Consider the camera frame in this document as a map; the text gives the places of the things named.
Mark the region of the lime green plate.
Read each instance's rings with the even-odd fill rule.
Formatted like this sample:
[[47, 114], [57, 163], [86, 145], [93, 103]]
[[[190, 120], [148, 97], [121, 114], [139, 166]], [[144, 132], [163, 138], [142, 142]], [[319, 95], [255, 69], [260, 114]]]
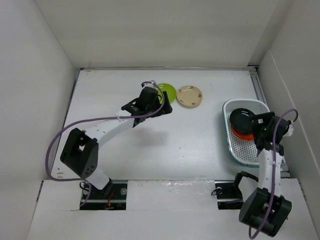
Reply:
[[163, 102], [160, 89], [162, 90], [163, 93], [166, 92], [166, 94], [168, 96], [168, 101], [170, 104], [172, 104], [176, 98], [176, 89], [168, 83], [160, 83], [157, 86], [158, 87], [155, 87], [155, 89], [158, 92], [158, 99], [159, 99], [160, 104], [162, 104], [162, 102]]

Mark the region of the black plate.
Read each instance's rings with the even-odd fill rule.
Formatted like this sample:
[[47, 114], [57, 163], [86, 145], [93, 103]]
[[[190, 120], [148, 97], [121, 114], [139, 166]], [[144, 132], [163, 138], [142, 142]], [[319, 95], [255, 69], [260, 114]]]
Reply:
[[232, 127], [241, 134], [251, 134], [252, 133], [252, 120], [251, 117], [255, 114], [246, 108], [234, 109], [229, 120]]

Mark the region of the orange plate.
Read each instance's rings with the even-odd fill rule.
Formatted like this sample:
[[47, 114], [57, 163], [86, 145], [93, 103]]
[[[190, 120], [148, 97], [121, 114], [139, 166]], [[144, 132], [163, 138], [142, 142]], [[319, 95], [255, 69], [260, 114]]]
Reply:
[[252, 133], [241, 133], [237, 131], [233, 126], [231, 126], [231, 130], [235, 136], [244, 141], [253, 141], [254, 136]]

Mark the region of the cream plate with small motifs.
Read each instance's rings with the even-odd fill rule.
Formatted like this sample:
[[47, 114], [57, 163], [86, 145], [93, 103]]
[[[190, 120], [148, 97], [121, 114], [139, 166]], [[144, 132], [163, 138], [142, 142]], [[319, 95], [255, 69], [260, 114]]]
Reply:
[[176, 98], [182, 106], [195, 108], [201, 104], [203, 100], [203, 93], [195, 86], [186, 85], [177, 90]]

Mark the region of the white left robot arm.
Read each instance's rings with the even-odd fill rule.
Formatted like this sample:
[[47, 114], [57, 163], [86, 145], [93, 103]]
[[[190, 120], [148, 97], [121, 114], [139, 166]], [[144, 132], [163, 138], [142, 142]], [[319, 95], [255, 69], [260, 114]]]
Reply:
[[145, 86], [139, 97], [121, 107], [117, 115], [85, 130], [70, 131], [60, 155], [60, 161], [80, 179], [86, 180], [100, 198], [107, 198], [113, 182], [98, 167], [100, 148], [124, 131], [136, 127], [148, 118], [170, 114], [173, 111], [166, 91]]

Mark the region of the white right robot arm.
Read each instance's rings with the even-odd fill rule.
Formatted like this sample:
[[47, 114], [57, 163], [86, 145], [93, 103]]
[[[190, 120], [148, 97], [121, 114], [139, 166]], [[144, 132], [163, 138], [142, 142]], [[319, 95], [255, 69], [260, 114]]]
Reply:
[[252, 114], [249, 117], [257, 149], [259, 176], [257, 187], [242, 204], [239, 221], [249, 227], [249, 238], [259, 233], [274, 237], [292, 210], [292, 203], [281, 190], [281, 163], [284, 147], [281, 140], [293, 134], [292, 121], [274, 112]]

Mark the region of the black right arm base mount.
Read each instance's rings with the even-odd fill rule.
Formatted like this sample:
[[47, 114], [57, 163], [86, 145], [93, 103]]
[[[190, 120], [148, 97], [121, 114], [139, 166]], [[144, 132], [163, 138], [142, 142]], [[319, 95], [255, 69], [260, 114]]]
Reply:
[[211, 195], [216, 197], [219, 210], [240, 210], [244, 203], [242, 192], [232, 181], [216, 181]]

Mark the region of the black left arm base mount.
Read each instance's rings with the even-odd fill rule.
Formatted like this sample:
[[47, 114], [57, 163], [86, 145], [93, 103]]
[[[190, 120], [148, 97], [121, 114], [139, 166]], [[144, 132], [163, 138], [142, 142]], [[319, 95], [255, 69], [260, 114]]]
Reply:
[[102, 196], [95, 188], [84, 182], [80, 182], [79, 187], [82, 190], [81, 199], [79, 203], [80, 210], [86, 211], [124, 211], [127, 205], [128, 182], [115, 181], [112, 185], [109, 195]]

